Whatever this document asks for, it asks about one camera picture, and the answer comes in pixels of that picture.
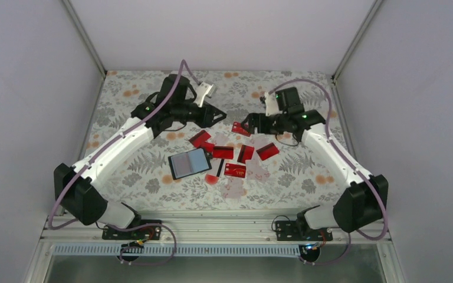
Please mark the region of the black leather card holder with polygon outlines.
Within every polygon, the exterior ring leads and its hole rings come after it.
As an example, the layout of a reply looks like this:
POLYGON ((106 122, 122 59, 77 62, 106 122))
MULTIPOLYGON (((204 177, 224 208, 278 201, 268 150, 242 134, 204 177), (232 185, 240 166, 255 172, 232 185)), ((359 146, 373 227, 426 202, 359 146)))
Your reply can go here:
POLYGON ((211 159, 212 155, 203 148, 169 156, 168 162, 173 180, 210 170, 211 159))

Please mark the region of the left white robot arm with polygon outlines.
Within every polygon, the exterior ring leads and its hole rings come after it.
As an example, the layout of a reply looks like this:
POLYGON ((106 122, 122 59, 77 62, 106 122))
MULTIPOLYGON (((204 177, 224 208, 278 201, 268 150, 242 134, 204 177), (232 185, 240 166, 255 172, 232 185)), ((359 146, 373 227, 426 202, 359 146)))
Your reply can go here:
POLYGON ((136 150, 150 143, 174 122, 195 123, 204 129, 224 120, 227 114, 215 106, 204 103, 177 103, 157 106, 139 104, 124 125, 97 150, 72 166, 62 163, 54 170, 55 204, 50 212, 53 217, 58 207, 83 225, 101 222, 117 227, 127 239, 140 232, 139 214, 121 202, 109 202, 99 189, 108 177, 136 150))

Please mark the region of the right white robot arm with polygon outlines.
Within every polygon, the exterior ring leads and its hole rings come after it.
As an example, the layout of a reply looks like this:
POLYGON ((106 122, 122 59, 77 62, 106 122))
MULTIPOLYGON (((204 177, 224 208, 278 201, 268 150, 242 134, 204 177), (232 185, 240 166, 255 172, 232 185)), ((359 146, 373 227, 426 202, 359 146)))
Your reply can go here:
POLYGON ((380 219, 384 226, 378 237, 384 237, 388 231, 388 181, 382 175, 372 175, 361 166, 336 141, 318 111, 273 116, 251 113, 241 122, 241 127, 251 134, 293 134, 300 144, 317 155, 334 177, 341 196, 334 204, 318 205, 299 213, 296 232, 301 239, 310 240, 321 228, 337 227, 346 233, 360 231, 380 219))

